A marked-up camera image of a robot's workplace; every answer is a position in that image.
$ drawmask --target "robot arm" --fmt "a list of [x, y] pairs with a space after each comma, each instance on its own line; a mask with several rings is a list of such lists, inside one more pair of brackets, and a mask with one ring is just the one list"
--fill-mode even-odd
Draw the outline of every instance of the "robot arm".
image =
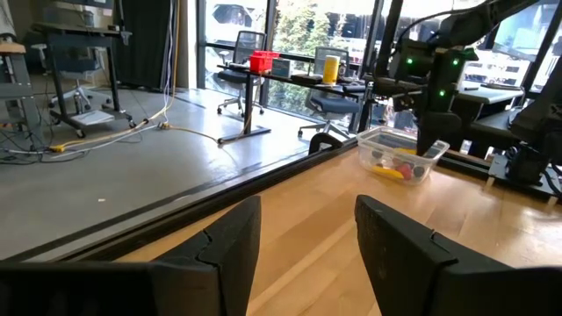
[[[474, 8], [454, 11], [442, 22], [430, 42], [400, 39], [389, 74], [397, 83], [422, 86], [421, 94], [412, 97], [409, 103], [418, 121], [418, 155], [424, 155], [436, 140], [461, 127], [461, 119], [451, 113], [450, 108], [458, 93], [465, 62], [478, 59], [471, 48], [464, 49], [464, 46], [481, 39], [502, 20], [538, 1], [487, 0]], [[403, 90], [398, 84], [395, 87]]]
[[437, 31], [437, 37], [431, 43], [443, 48], [471, 45], [490, 33], [504, 19], [538, 1], [488, 0], [473, 10], [446, 18]]

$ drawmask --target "red box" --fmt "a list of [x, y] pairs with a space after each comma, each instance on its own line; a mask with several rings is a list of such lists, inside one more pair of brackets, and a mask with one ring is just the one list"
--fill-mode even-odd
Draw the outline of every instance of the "red box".
[[255, 72], [263, 72], [273, 68], [273, 59], [279, 57], [279, 53], [269, 51], [254, 51], [249, 58], [249, 69]]

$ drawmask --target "black office chair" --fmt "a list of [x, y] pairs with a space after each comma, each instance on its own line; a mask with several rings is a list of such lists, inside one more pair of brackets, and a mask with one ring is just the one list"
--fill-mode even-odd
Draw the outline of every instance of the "black office chair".
[[[324, 62], [327, 56], [338, 56], [341, 61], [345, 61], [347, 66], [345, 76], [349, 75], [349, 52], [341, 48], [316, 47], [314, 57], [314, 74], [324, 75]], [[355, 102], [328, 92], [310, 90], [306, 97], [306, 107], [320, 114], [327, 122], [312, 126], [302, 126], [299, 129], [299, 137], [302, 136], [303, 129], [322, 130], [324, 133], [334, 132], [348, 139], [349, 135], [332, 124], [332, 120], [343, 119], [351, 113], [359, 113], [361, 106]]]
[[[79, 26], [94, 26], [93, 13], [89, 11], [75, 11], [73, 9], [62, 9], [55, 6], [48, 6], [43, 10], [43, 20], [47, 23], [65, 24], [65, 25], [79, 25]], [[40, 51], [41, 63], [46, 66], [47, 59], [44, 50], [47, 49], [46, 44], [38, 44], [32, 48]], [[64, 93], [64, 99], [74, 98], [76, 109], [83, 112], [82, 104], [85, 104], [86, 111], [91, 109], [90, 100], [93, 97], [104, 100], [105, 103], [110, 104], [112, 98], [104, 93], [96, 92], [93, 90], [85, 89], [81, 84], [81, 80], [90, 79], [92, 82], [95, 80], [95, 74], [105, 69], [104, 58], [101, 55], [101, 48], [56, 48], [55, 56], [57, 67], [61, 71], [64, 78], [75, 80], [76, 86], [74, 89]], [[51, 98], [49, 107], [54, 108], [59, 103], [57, 96]]]
[[[233, 63], [244, 64], [249, 61], [251, 56], [256, 50], [265, 50], [265, 34], [262, 32], [240, 31], [238, 32], [238, 39], [236, 40], [236, 47], [234, 48]], [[222, 62], [226, 65], [225, 55], [221, 54]], [[242, 111], [244, 104], [244, 90], [246, 89], [246, 75], [235, 72], [230, 69], [219, 72], [219, 78], [227, 82], [229, 86], [238, 90], [238, 97], [225, 100], [223, 104], [219, 104], [217, 113], [222, 113], [222, 108], [226, 108], [229, 104], [238, 104], [238, 110]], [[254, 85], [262, 84], [263, 79], [256, 78]], [[254, 106], [260, 108], [260, 114], [263, 114], [263, 107], [258, 104]]]

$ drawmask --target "clear plastic container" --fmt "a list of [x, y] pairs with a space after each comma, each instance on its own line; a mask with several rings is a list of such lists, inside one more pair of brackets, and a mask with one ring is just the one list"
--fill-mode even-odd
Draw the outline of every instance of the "clear plastic container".
[[357, 141], [359, 161], [365, 169], [406, 184], [425, 180], [449, 149], [449, 144], [439, 140], [420, 157], [415, 154], [415, 136], [386, 126], [358, 134]]

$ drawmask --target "desk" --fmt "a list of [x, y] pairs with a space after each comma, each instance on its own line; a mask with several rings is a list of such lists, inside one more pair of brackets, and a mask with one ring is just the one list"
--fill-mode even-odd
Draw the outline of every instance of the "desk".
[[252, 104], [254, 103], [254, 101], [252, 100], [252, 95], [253, 95], [253, 91], [254, 91], [254, 80], [252, 79], [252, 76], [261, 77], [261, 78], [265, 78], [265, 79], [271, 79], [271, 80], [277, 80], [277, 81], [280, 81], [282, 83], [295, 84], [295, 85], [298, 85], [300, 87], [305, 87], [305, 88], [308, 88], [308, 89], [314, 89], [314, 90], [329, 92], [329, 93], [333, 93], [333, 94], [336, 94], [336, 95], [342, 96], [342, 97], [353, 97], [356, 100], [358, 100], [360, 98], [360, 96], [358, 96], [357, 94], [348, 93], [348, 92], [344, 92], [342, 90], [337, 89], [337, 87], [339, 87], [339, 86], [336, 86], [334, 88], [329, 88], [329, 87], [322, 86], [322, 85], [295, 82], [290, 78], [285, 78], [285, 77], [281, 77], [281, 76], [277, 76], [277, 75], [259, 74], [259, 73], [256, 73], [256, 72], [249, 71], [249, 69], [246, 69], [246, 68], [230, 68], [230, 67], [227, 67], [227, 66], [224, 66], [224, 65], [218, 65], [217, 67], [223, 68], [223, 69], [229, 69], [229, 70], [235, 71], [237, 73], [246, 75], [246, 96], [245, 96], [246, 102], [245, 102], [245, 105], [244, 105], [244, 113], [246, 113], [246, 115], [244, 115], [244, 126], [245, 126], [244, 132], [243, 132], [242, 135], [236, 134], [236, 135], [231, 135], [231, 136], [227, 136], [227, 137], [222, 137], [222, 138], [219, 139], [219, 143], [234, 141], [234, 140], [238, 140], [238, 139], [242, 139], [242, 138], [248, 138], [248, 137], [251, 137], [251, 136], [256, 136], [256, 135], [259, 135], [259, 134], [271, 132], [271, 130], [269, 128], [259, 128], [257, 130], [252, 130]]
[[[562, 264], [562, 215], [542, 212], [544, 202], [501, 187], [483, 192], [484, 186], [445, 169], [420, 186], [403, 186], [366, 172], [352, 148], [258, 193], [262, 231], [248, 315], [380, 315], [357, 245], [353, 211], [358, 194], [508, 265]], [[119, 261], [154, 259], [225, 211]]]
[[[479, 88], [477, 90], [465, 90], [467, 87]], [[463, 82], [451, 106], [451, 110], [462, 119], [463, 127], [461, 131], [448, 135], [444, 140], [450, 143], [451, 149], [460, 150], [463, 140], [470, 139], [472, 122], [504, 111], [514, 98], [521, 96], [523, 96], [522, 91], [489, 89], [480, 86], [480, 83]], [[469, 155], [484, 158], [487, 150], [486, 144], [480, 145], [477, 141], [474, 141], [469, 150]]]
[[76, 129], [78, 135], [84, 135], [81, 126], [71, 119], [68, 115], [64, 100], [64, 93], [61, 86], [60, 73], [58, 71], [54, 56], [54, 47], [105, 47], [107, 50], [107, 60], [109, 67], [109, 77], [112, 86], [113, 107], [103, 106], [102, 111], [106, 111], [115, 119], [127, 119], [131, 126], [134, 125], [133, 118], [126, 114], [119, 105], [119, 94], [117, 91], [117, 76], [115, 74], [115, 65], [113, 63], [113, 40], [121, 39], [121, 33], [117, 31], [96, 28], [83, 27], [76, 25], [59, 25], [52, 23], [35, 23], [32, 29], [40, 32], [45, 38], [48, 52], [48, 64], [53, 74], [54, 87], [56, 95], [59, 99], [60, 113], [50, 111], [53, 118], [58, 119]]

